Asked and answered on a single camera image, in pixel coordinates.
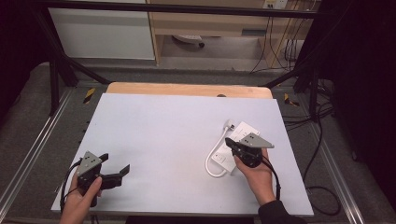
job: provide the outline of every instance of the hand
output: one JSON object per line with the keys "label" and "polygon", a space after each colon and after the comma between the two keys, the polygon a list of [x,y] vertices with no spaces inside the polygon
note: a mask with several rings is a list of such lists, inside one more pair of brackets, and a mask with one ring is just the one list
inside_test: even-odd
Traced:
{"label": "hand", "polygon": [[[70,184],[70,190],[73,190],[78,186],[77,182],[77,174],[74,174],[72,183]],[[99,189],[101,185],[102,177],[99,176],[93,181],[84,196],[81,195],[78,189],[75,189],[69,193],[60,223],[82,223],[85,216],[87,216],[88,211],[90,210],[92,199],[100,193]]]}
{"label": "hand", "polygon": [[[266,148],[262,149],[262,155],[268,159]],[[255,168],[250,168],[242,163],[238,157],[233,156],[233,158],[235,159],[236,167],[238,167],[247,178],[250,189],[256,196],[259,205],[274,201],[276,197],[273,192],[271,170],[262,163]]]}

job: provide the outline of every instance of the table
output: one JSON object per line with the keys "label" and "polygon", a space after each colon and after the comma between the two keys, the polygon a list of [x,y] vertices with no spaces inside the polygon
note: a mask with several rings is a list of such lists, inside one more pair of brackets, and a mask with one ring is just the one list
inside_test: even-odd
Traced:
{"label": "table", "polygon": [[[232,97],[211,97],[218,94]],[[205,157],[221,136],[224,122],[235,119],[251,124],[275,144],[269,156],[279,175],[286,209],[293,215],[312,216],[276,100],[271,98],[268,89],[257,87],[110,84],[75,161],[86,150],[97,156],[108,153],[102,174],[117,173],[128,163],[131,173],[121,187],[105,190],[92,211],[145,216],[257,215],[259,205],[239,170],[222,178],[205,172]],[[265,116],[251,116],[261,112]],[[214,162],[211,168],[213,172],[219,169]],[[53,211],[60,210],[59,198]]]}

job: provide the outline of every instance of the wrist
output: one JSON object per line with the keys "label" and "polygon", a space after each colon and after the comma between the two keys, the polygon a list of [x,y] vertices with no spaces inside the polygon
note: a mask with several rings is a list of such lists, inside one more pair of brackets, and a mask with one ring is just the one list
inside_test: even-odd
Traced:
{"label": "wrist", "polygon": [[264,192],[264,193],[257,193],[257,194],[255,194],[255,196],[256,196],[257,202],[259,203],[260,206],[276,200],[276,197],[272,191]]}

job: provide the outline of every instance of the black sleeve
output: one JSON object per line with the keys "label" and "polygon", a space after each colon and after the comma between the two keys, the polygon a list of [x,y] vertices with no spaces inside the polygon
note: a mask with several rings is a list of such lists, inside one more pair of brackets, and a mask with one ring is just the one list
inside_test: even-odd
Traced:
{"label": "black sleeve", "polygon": [[281,201],[266,203],[259,208],[259,217],[264,224],[306,223],[300,217],[289,215]]}

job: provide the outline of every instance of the white cabinet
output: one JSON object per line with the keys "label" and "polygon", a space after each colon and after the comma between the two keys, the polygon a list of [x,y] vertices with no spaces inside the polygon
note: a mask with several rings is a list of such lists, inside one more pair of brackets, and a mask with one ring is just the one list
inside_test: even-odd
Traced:
{"label": "white cabinet", "polygon": [[49,12],[70,57],[155,60],[147,12],[63,8],[50,8]]}

